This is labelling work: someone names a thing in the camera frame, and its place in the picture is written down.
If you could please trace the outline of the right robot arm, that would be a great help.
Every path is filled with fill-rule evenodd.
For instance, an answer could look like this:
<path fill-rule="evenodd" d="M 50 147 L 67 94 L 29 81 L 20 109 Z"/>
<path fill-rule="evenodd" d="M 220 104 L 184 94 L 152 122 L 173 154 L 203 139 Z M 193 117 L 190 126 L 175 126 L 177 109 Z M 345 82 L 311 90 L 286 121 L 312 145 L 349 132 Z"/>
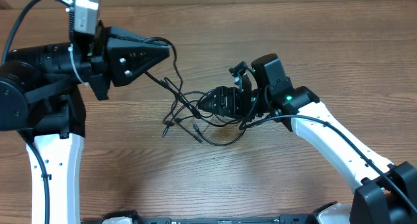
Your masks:
<path fill-rule="evenodd" d="M 349 204 L 328 203 L 310 214 L 282 215 L 279 223 L 415 223 L 416 169 L 394 164 L 355 137 L 305 86 L 294 87 L 280 58 L 264 55 L 230 69 L 235 86 L 220 86 L 198 102 L 200 110 L 229 117 L 247 130 L 282 123 L 311 144 L 344 178 Z"/>

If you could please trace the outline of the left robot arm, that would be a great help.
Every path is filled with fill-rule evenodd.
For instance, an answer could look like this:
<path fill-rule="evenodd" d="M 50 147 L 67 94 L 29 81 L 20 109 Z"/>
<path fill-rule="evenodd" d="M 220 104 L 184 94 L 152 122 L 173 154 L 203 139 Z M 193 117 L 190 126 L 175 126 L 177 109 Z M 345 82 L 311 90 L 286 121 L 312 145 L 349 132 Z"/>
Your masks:
<path fill-rule="evenodd" d="M 169 56 L 160 38 L 119 27 L 70 27 L 70 40 L 18 49 L 1 65 L 1 130 L 25 141 L 33 223 L 79 223 L 79 172 L 86 109 L 79 86 L 98 100 Z"/>

